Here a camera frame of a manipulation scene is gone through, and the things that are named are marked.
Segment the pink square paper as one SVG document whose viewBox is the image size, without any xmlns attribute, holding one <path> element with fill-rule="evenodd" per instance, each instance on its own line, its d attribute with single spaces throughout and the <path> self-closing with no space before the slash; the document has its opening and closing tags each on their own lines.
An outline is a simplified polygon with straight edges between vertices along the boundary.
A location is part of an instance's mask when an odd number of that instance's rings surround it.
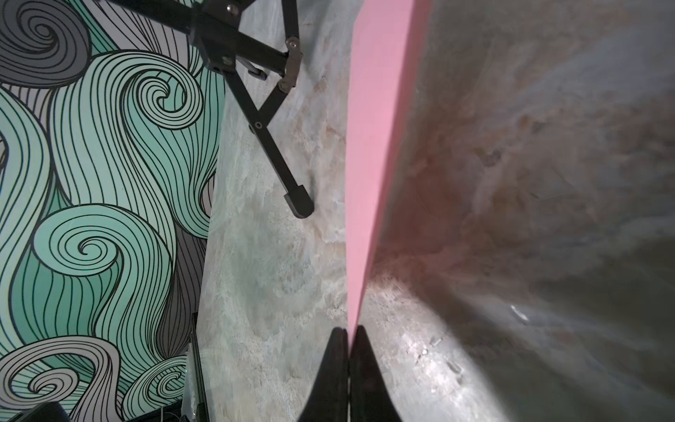
<svg viewBox="0 0 675 422">
<path fill-rule="evenodd" d="M 354 23 L 346 133 L 347 333 L 356 336 L 430 1 L 365 1 Z"/>
</svg>

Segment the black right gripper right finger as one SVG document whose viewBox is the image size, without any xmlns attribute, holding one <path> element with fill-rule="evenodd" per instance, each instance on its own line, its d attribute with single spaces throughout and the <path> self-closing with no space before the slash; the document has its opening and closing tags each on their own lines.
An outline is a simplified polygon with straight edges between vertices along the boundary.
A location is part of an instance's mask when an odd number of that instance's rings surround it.
<svg viewBox="0 0 675 422">
<path fill-rule="evenodd" d="M 349 358 L 351 422 L 401 422 L 367 331 L 359 325 Z"/>
</svg>

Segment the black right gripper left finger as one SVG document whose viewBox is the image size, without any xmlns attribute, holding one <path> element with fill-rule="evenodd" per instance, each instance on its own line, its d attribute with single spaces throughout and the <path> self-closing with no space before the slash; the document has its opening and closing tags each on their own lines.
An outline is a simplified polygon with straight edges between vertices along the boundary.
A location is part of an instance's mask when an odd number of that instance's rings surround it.
<svg viewBox="0 0 675 422">
<path fill-rule="evenodd" d="M 334 328 L 324 350 L 316 380 L 299 422 L 346 422 L 348 416 L 348 337 L 343 328 Z"/>
</svg>

